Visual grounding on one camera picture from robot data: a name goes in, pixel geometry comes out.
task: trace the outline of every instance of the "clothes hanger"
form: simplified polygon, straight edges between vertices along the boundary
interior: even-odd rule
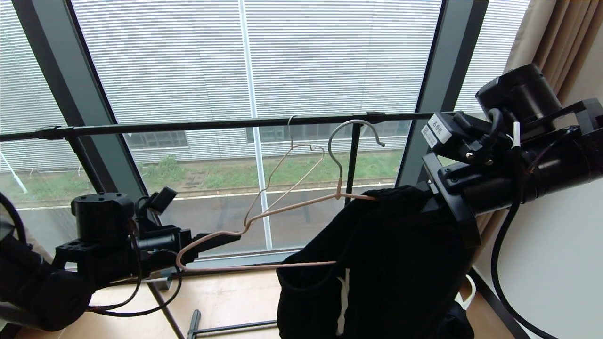
[[[248,219],[245,222],[245,228],[243,231],[238,231],[238,232],[231,232],[231,231],[218,231],[218,232],[214,232],[211,233],[209,235],[204,236],[201,239],[195,240],[192,243],[188,244],[186,247],[184,247],[183,249],[180,250],[180,252],[178,252],[178,255],[176,256],[176,265],[178,266],[178,268],[180,268],[182,271],[188,271],[188,272],[212,272],[212,271],[246,271],[246,270],[272,270],[275,268],[283,268],[283,267],[308,267],[308,266],[319,266],[319,265],[331,265],[334,264],[335,261],[321,261],[321,262],[298,262],[295,264],[274,264],[274,265],[255,265],[255,266],[235,266],[235,267],[213,267],[213,268],[187,268],[184,264],[182,264],[182,256],[189,251],[190,249],[196,247],[197,245],[201,244],[202,242],[208,241],[218,235],[234,235],[234,236],[238,236],[238,235],[242,235],[244,233],[246,233],[249,230],[249,227],[251,226],[251,224],[263,217],[267,217],[269,215],[272,214],[277,214],[277,213],[281,213],[284,211],[290,211],[291,209],[296,209],[296,208],[300,208],[303,206],[307,206],[310,204],[315,204],[321,201],[325,201],[331,198],[335,198],[335,199],[339,199],[341,197],[350,197],[350,198],[355,198],[355,199],[363,199],[363,200],[377,200],[374,197],[370,197],[367,195],[363,195],[363,194],[349,194],[349,193],[342,193],[341,192],[341,184],[343,182],[343,166],[341,166],[341,162],[339,162],[336,158],[335,155],[333,155],[333,150],[332,150],[332,143],[333,143],[333,137],[335,136],[335,134],[341,130],[342,128],[344,128],[345,126],[349,125],[349,124],[363,124],[366,126],[369,126],[374,133],[375,136],[375,141],[377,142],[377,144],[379,144],[381,147],[384,147],[385,144],[383,142],[381,142],[379,140],[379,135],[377,134],[377,130],[375,129],[375,127],[368,121],[364,121],[364,120],[360,120],[360,119],[353,119],[353,120],[349,120],[346,121],[344,123],[342,123],[341,125],[337,126],[334,130],[333,133],[331,133],[331,136],[329,137],[329,144],[328,144],[328,150],[329,150],[329,155],[331,156],[331,159],[333,159],[333,161],[337,164],[337,167],[339,168],[339,179],[337,182],[337,190],[335,193],[329,194],[329,195],[325,195],[324,197],[320,197],[320,198],[315,198],[312,200],[308,200],[308,201],[304,201],[302,203],[297,203],[297,204],[293,204],[287,207],[283,207],[283,208],[279,208],[279,209],[275,209],[273,211],[268,211],[266,210],[264,213],[256,215],[255,217],[252,217],[250,219]],[[291,126],[289,125],[289,135],[291,136]],[[291,146],[293,145],[293,137],[291,136]],[[300,145],[300,146],[308,146],[310,147],[310,149],[312,150],[312,146],[311,145]],[[277,164],[277,166],[275,167],[275,169],[272,171],[272,173],[270,174],[269,177],[269,182],[270,179],[272,178],[272,175],[274,174],[274,172],[276,171],[276,169],[278,168],[278,166],[283,162],[283,159],[291,152],[291,148],[289,149],[289,151],[285,154],[285,156],[283,156],[281,158],[281,160],[279,161],[279,163]],[[272,203],[270,205],[270,207],[274,206],[275,203],[277,203],[282,197],[284,197],[287,193],[291,192],[291,190],[293,190],[293,188],[295,188],[300,182],[302,182],[302,180],[308,176],[308,174],[318,165],[318,163],[316,163],[311,169],[310,171],[308,171],[302,178],[300,181],[298,181],[292,188],[290,188],[289,190],[287,190],[287,192],[285,192],[283,195],[281,195],[281,197],[279,197],[274,203]],[[256,195],[253,203],[255,203],[255,201],[257,200],[257,197],[259,196]]]
[[[303,177],[301,177],[300,180],[298,180],[297,183],[295,183],[295,185],[293,185],[292,187],[290,187],[285,193],[283,193],[279,198],[277,198],[270,206],[268,206],[268,208],[266,209],[269,210],[270,208],[272,208],[276,203],[278,203],[283,197],[285,197],[287,194],[289,194],[293,189],[295,189],[295,187],[297,187],[308,175],[310,175],[310,173],[318,166],[318,164],[320,164],[323,160],[324,160],[324,148],[321,146],[312,146],[310,144],[302,144],[302,145],[295,145],[293,146],[293,134],[291,133],[291,120],[293,120],[293,118],[295,117],[295,115],[293,115],[292,117],[289,118],[289,121],[287,122],[287,126],[289,128],[289,139],[291,141],[291,145],[289,147],[289,150],[285,153],[285,155],[283,155],[279,162],[277,163],[277,165],[274,167],[274,169],[272,170],[272,172],[270,173],[270,176],[268,176],[268,183],[266,184],[266,187],[262,190],[260,190],[255,198],[253,199],[253,201],[251,202],[251,205],[249,205],[249,209],[247,210],[247,213],[245,214],[245,218],[243,221],[243,225],[245,226],[245,228],[243,229],[243,231],[236,231],[236,232],[229,232],[229,231],[218,231],[218,232],[214,232],[211,233],[209,235],[204,236],[201,239],[198,239],[192,243],[190,243],[188,246],[186,246],[185,248],[183,248],[180,252],[178,252],[178,255],[176,256],[176,264],[178,265],[178,267],[183,270],[183,271],[215,271],[215,270],[229,270],[230,267],[224,268],[224,269],[191,269],[191,268],[186,268],[186,266],[184,266],[182,264],[182,256],[190,249],[192,249],[193,247],[196,247],[197,245],[201,244],[202,242],[208,241],[216,236],[219,235],[233,235],[233,236],[238,236],[238,235],[243,235],[245,233],[247,233],[247,231],[249,230],[249,227],[251,226],[251,223],[247,222],[247,218],[249,217],[249,213],[251,212],[251,209],[253,208],[253,205],[256,203],[257,198],[260,197],[261,193],[266,191],[269,187],[270,187],[270,183],[272,181],[272,176],[274,175],[274,173],[276,172],[276,170],[279,168],[279,166],[281,165],[281,163],[283,163],[283,160],[285,160],[285,158],[287,156],[289,156],[289,154],[295,150],[296,148],[300,148],[300,147],[308,147],[311,151],[314,151],[316,149],[320,149],[323,153],[321,158],[314,164],[314,166],[312,166],[312,168],[310,168],[310,170],[304,174]]]

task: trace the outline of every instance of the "white pole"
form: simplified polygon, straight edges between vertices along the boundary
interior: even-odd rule
[[[257,118],[256,93],[253,86],[253,69],[251,68],[251,52],[249,48],[249,35],[247,33],[247,13],[245,12],[245,0],[239,0],[239,15],[241,17],[241,36],[243,39],[243,52],[245,54],[245,68],[247,70],[247,88],[249,89],[249,106],[251,109],[251,117]],[[262,145],[260,143],[259,127],[253,127],[253,144],[256,150],[256,166],[257,179],[259,189],[266,188],[264,179],[264,162],[262,160]],[[260,194],[260,202],[262,203],[262,212],[268,209],[268,198],[266,191]],[[264,222],[264,237],[266,239],[266,249],[272,249],[272,233],[270,231],[270,217],[263,217]]]
[[[15,181],[17,181],[17,184],[19,185],[19,187],[21,187],[21,190],[23,190],[23,193],[27,194],[27,188],[25,188],[25,185],[23,185],[23,182],[21,181],[21,179],[19,179],[19,176],[14,172],[13,168],[8,163],[8,160],[6,160],[6,157],[4,157],[4,154],[2,154],[0,152],[0,156],[2,156],[2,159],[4,159],[4,163],[6,163],[8,170],[13,174],[13,178],[15,179]]]

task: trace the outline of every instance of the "clothing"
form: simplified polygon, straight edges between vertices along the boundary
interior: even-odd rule
[[[430,190],[367,191],[280,268],[277,322],[283,339],[431,338],[469,270],[447,207],[421,213]]]

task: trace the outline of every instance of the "white plastic hanger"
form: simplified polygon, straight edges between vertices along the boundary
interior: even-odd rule
[[[253,203],[255,203],[255,201],[257,200],[257,197],[259,196],[259,194],[261,193],[258,192],[258,195],[255,197],[255,199],[253,200],[253,203],[250,206],[250,209],[247,211],[247,215],[245,216],[245,228],[242,231],[238,231],[238,232],[231,232],[231,231],[218,231],[218,232],[214,232],[211,233],[209,235],[204,236],[201,239],[198,239],[196,241],[193,241],[192,243],[190,243],[189,245],[187,245],[185,248],[183,248],[182,250],[180,250],[180,252],[178,252],[178,255],[176,256],[176,265],[183,271],[191,271],[191,272],[210,272],[210,271],[242,271],[242,270],[272,270],[275,268],[281,268],[281,267],[307,267],[307,266],[318,266],[318,265],[330,265],[330,264],[334,264],[334,261],[322,261],[322,262],[299,262],[299,263],[295,263],[295,264],[275,264],[275,265],[257,265],[257,266],[235,266],[235,267],[215,267],[215,268],[187,268],[184,264],[182,264],[182,256],[189,250],[191,250],[192,248],[196,247],[197,245],[201,244],[202,242],[208,241],[216,236],[219,235],[233,235],[233,236],[238,236],[238,235],[243,235],[245,234],[248,230],[249,227],[251,226],[251,224],[263,217],[267,217],[269,215],[272,214],[277,214],[277,213],[281,213],[284,211],[290,211],[291,209],[296,209],[296,208],[300,208],[303,206],[307,206],[310,204],[314,204],[314,203],[318,203],[321,201],[325,201],[331,198],[335,198],[335,199],[339,199],[341,197],[350,197],[350,198],[356,198],[356,199],[364,199],[364,200],[376,200],[374,197],[369,197],[367,195],[362,195],[362,194],[349,194],[349,193],[342,193],[341,192],[341,184],[343,182],[343,167],[341,166],[341,163],[335,158],[335,156],[333,155],[333,151],[331,149],[331,144],[333,142],[333,137],[335,136],[335,133],[337,133],[339,130],[341,130],[343,127],[349,125],[349,124],[363,124],[363,125],[367,125],[369,126],[374,133],[375,136],[375,141],[377,142],[377,144],[381,145],[381,147],[384,147],[385,144],[381,141],[379,141],[379,135],[377,134],[377,130],[375,129],[375,127],[367,121],[364,120],[360,120],[360,119],[353,119],[353,120],[349,120],[344,122],[343,124],[337,126],[334,130],[333,133],[331,133],[331,136],[329,137],[329,144],[328,144],[328,149],[329,149],[329,155],[331,156],[331,158],[333,159],[333,161],[337,164],[337,167],[339,168],[339,179],[337,182],[337,189],[335,193],[329,194],[329,195],[325,195],[324,197],[320,197],[320,198],[316,198],[316,199],[312,199],[312,200],[308,200],[308,201],[304,201],[301,203],[297,203],[297,204],[293,204],[287,207],[283,207],[283,208],[279,208],[279,209],[275,209],[273,211],[268,211],[269,208],[271,208],[272,206],[274,206],[274,204],[276,204],[279,200],[281,200],[286,194],[288,194],[289,192],[291,192],[299,183],[302,182],[303,179],[305,179],[310,172],[322,161],[319,160],[311,169],[310,171],[308,171],[292,188],[289,188],[283,195],[281,195],[274,203],[272,203],[270,205],[270,207],[268,207],[268,209],[259,215],[256,215],[255,217],[252,217],[250,219],[247,219],[248,215],[249,215],[249,211],[251,210],[251,206],[253,206]],[[311,150],[313,150],[314,148],[311,145],[298,145],[295,147],[302,147],[302,146],[308,146],[310,147]],[[270,177],[268,178],[268,185],[270,184],[270,179],[272,178],[272,175],[274,174],[274,172],[276,171],[276,169],[278,169],[278,167],[280,166],[280,164],[283,162],[284,158],[289,155],[289,153],[292,151],[293,148],[295,148],[293,146],[293,139],[291,137],[291,147],[289,148],[289,151],[287,151],[287,153],[285,153],[285,155],[281,158],[281,160],[279,161],[279,163],[277,164],[277,166],[274,168],[274,170],[272,171],[272,173],[270,174]],[[316,148],[320,148],[323,150],[323,156],[324,156],[324,149],[322,147],[316,147]]]

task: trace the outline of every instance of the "building window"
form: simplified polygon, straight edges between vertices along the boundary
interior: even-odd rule
[[[322,125],[293,125],[291,126],[291,134],[294,141],[306,140],[325,140],[331,136],[335,127],[339,124],[322,124]],[[379,137],[384,136],[405,136],[408,134],[410,127],[409,121],[385,121],[374,125]],[[247,128],[247,142],[253,143],[253,129]],[[372,137],[373,132],[368,128],[362,129],[361,138]],[[352,126],[345,126],[340,130],[336,138],[351,138]],[[260,140],[262,142],[279,142],[289,140],[289,128],[287,126],[268,126],[260,127]]]
[[[130,133],[124,135],[130,148],[187,147],[184,131]]]

